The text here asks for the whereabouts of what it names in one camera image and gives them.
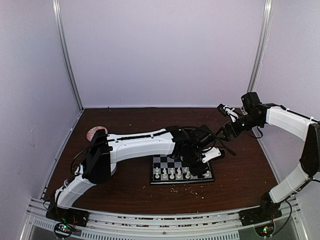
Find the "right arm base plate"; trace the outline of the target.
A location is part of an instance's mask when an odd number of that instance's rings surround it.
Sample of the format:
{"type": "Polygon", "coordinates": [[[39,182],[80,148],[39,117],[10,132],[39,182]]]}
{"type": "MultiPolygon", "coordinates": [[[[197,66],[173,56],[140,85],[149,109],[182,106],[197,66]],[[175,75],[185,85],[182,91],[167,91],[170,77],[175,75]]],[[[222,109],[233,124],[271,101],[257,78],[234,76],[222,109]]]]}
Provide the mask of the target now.
{"type": "Polygon", "coordinates": [[[271,221],[282,216],[282,212],[279,209],[267,211],[260,206],[241,210],[238,214],[243,227],[271,221]]]}

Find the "white piece row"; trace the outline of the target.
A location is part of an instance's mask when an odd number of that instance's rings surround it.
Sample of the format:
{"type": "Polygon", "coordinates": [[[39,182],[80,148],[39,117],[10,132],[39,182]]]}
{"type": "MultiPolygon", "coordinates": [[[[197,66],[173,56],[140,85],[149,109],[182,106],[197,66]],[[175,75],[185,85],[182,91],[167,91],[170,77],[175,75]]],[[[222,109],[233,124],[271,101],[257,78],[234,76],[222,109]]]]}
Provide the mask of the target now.
{"type": "Polygon", "coordinates": [[[164,180],[166,180],[167,179],[167,174],[166,173],[164,173],[163,175],[162,175],[162,178],[164,179],[164,180]]]}

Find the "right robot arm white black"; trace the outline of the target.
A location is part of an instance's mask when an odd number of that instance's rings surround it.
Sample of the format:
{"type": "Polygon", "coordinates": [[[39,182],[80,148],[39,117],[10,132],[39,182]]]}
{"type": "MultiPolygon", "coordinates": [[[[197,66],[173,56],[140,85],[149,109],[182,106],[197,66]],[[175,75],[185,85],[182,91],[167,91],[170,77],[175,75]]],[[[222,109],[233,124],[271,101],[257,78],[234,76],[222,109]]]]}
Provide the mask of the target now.
{"type": "Polygon", "coordinates": [[[281,203],[300,192],[320,171],[320,122],[293,112],[283,105],[263,104],[256,92],[244,94],[241,100],[244,114],[238,114],[232,107],[224,104],[217,107],[223,116],[230,117],[230,121],[218,130],[224,141],[229,141],[231,137],[236,138],[252,128],[262,128],[268,124],[304,142],[297,167],[282,182],[262,195],[258,207],[239,212],[242,225],[248,226],[281,217],[281,203]]]}

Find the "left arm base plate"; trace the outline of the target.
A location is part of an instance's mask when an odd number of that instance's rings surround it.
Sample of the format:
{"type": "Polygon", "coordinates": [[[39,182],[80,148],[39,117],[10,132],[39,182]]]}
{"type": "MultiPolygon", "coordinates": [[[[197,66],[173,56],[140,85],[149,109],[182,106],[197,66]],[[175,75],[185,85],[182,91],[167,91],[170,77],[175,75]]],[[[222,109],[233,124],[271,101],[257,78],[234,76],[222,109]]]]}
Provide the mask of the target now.
{"type": "Polygon", "coordinates": [[[86,227],[89,219],[89,212],[84,210],[78,210],[74,208],[64,209],[58,207],[57,209],[52,208],[46,213],[46,218],[67,223],[76,227],[86,227]]]}

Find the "white rook corner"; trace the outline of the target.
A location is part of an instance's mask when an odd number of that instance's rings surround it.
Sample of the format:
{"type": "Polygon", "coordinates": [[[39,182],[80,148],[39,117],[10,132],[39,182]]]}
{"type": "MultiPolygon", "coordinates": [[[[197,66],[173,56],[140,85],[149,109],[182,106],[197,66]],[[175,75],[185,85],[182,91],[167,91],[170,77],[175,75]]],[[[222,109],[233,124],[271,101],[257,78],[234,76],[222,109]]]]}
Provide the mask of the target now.
{"type": "Polygon", "coordinates": [[[209,176],[210,176],[210,172],[207,171],[204,176],[205,176],[206,178],[209,177],[209,176]]]}

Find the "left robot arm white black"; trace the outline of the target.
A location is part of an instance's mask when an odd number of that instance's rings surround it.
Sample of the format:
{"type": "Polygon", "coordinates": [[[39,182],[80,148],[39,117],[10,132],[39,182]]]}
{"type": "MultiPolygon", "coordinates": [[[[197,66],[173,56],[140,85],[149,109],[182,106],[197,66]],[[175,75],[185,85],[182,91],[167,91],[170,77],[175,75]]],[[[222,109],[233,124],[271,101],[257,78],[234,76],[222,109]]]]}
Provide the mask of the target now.
{"type": "Polygon", "coordinates": [[[204,174],[208,161],[220,157],[219,148],[211,146],[217,137],[205,125],[169,126],[152,132],[107,134],[97,130],[89,147],[83,150],[81,163],[71,163],[71,177],[50,196],[52,213],[61,222],[72,218],[73,203],[91,187],[103,184],[124,160],[165,155],[187,163],[192,175],[204,174]]]}

